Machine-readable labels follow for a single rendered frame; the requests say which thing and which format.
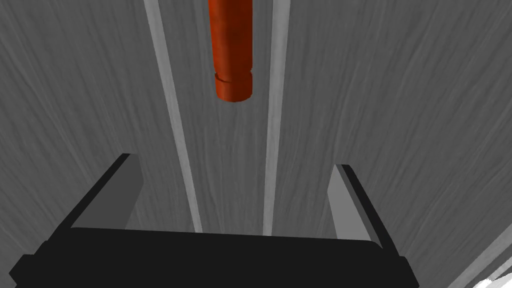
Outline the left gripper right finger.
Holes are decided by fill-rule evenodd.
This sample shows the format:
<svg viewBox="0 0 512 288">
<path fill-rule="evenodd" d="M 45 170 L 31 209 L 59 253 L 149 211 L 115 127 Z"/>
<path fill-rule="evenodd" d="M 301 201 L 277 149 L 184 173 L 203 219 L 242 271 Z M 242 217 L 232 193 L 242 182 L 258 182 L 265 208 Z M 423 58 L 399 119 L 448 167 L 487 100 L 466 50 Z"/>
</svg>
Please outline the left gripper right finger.
<svg viewBox="0 0 512 288">
<path fill-rule="evenodd" d="M 396 246 L 353 168 L 335 164 L 327 188 L 336 237 L 376 243 L 386 252 Z"/>
</svg>

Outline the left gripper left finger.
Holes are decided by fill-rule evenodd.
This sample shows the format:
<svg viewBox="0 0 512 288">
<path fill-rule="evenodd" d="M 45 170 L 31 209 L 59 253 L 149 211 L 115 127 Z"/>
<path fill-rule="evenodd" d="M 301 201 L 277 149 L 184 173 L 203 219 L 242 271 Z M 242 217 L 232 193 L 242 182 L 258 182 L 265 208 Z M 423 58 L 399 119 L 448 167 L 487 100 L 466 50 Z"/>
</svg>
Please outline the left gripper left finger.
<svg viewBox="0 0 512 288">
<path fill-rule="evenodd" d="M 139 156 L 122 153 L 68 213 L 59 229 L 125 229 L 143 184 Z"/>
</svg>

